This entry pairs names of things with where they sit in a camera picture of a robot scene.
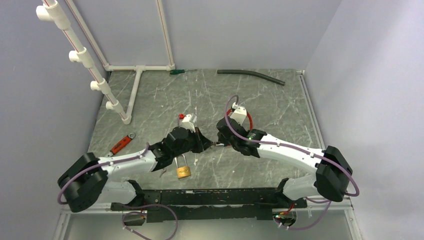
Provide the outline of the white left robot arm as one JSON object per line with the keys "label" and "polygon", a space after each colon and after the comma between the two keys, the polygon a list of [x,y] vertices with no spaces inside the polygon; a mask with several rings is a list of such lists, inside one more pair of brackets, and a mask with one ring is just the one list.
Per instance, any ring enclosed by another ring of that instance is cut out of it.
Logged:
{"label": "white left robot arm", "polygon": [[96,157],[88,152],[57,180],[57,202],[69,206],[73,213],[100,203],[137,210],[145,204],[145,194],[135,180],[129,179],[130,175],[165,169],[175,158],[188,152],[202,153],[213,145],[198,127],[194,131],[175,127],[161,141],[147,144],[138,152],[112,157]]}

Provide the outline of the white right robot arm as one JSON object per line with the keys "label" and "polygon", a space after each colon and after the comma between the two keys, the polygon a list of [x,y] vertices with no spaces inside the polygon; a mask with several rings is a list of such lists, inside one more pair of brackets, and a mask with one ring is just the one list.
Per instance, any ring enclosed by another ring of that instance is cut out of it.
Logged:
{"label": "white right robot arm", "polygon": [[342,202],[352,177],[352,168],[338,148],[304,147],[283,141],[258,129],[246,130],[231,118],[216,124],[218,139],[244,156],[280,161],[307,173],[298,178],[285,178],[275,194],[276,203],[289,207],[302,198],[321,196],[328,201]]}

